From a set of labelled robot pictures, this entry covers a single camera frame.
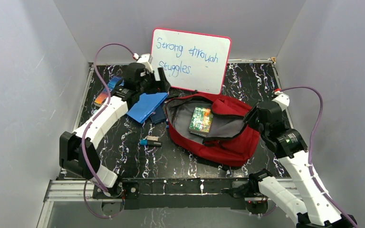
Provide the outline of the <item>green treehouse book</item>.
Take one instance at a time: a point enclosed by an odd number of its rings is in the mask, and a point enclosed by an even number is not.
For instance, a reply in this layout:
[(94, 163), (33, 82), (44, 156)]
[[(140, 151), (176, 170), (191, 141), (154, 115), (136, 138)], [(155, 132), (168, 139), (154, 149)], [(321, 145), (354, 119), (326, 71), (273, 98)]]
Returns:
[(206, 137), (211, 129), (213, 114), (210, 108), (195, 107), (189, 125), (189, 133)]

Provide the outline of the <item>red student backpack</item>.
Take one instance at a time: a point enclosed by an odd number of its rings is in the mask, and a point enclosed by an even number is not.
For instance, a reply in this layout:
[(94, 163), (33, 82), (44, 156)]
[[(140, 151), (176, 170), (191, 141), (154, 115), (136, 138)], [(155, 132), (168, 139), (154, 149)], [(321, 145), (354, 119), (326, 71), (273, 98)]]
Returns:
[[(213, 114), (210, 132), (204, 137), (189, 131), (196, 107), (210, 109)], [(171, 99), (164, 108), (171, 140), (198, 157), (240, 167), (257, 148), (259, 133), (243, 122), (251, 106), (234, 97), (196, 93)]]

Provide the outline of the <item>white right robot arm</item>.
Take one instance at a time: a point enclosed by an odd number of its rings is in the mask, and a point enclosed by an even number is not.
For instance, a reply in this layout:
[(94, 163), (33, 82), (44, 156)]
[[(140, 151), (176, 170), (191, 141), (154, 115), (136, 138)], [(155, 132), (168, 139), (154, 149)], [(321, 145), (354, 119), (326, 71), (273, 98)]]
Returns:
[(266, 169), (249, 175), (249, 192), (255, 197), (268, 197), (297, 228), (355, 228), (354, 217), (342, 212), (318, 182), (301, 134), (285, 125), (282, 113), (287, 106), (277, 100), (257, 102), (243, 121), (260, 133), (291, 176), (299, 196), (283, 187)]

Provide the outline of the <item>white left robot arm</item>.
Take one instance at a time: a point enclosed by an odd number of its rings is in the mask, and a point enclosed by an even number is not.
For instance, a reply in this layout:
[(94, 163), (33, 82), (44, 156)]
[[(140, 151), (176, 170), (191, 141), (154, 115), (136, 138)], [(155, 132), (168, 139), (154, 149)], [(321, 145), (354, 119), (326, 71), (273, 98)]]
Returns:
[(91, 181), (110, 197), (119, 197), (123, 185), (118, 175), (101, 162), (96, 148), (119, 119), (137, 112), (138, 105), (160, 104), (170, 87), (162, 67), (151, 70), (148, 63), (129, 64), (114, 88), (106, 90), (107, 99), (100, 108), (73, 132), (61, 134), (60, 167)]

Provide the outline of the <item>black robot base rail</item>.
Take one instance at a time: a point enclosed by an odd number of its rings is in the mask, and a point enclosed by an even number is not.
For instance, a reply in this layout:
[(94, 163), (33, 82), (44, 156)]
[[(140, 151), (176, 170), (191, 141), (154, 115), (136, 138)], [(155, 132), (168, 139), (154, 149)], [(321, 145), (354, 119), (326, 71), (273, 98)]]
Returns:
[(227, 208), (263, 214), (271, 208), (247, 178), (124, 178), (112, 196), (94, 187), (93, 199), (118, 201), (126, 210), (149, 208)]

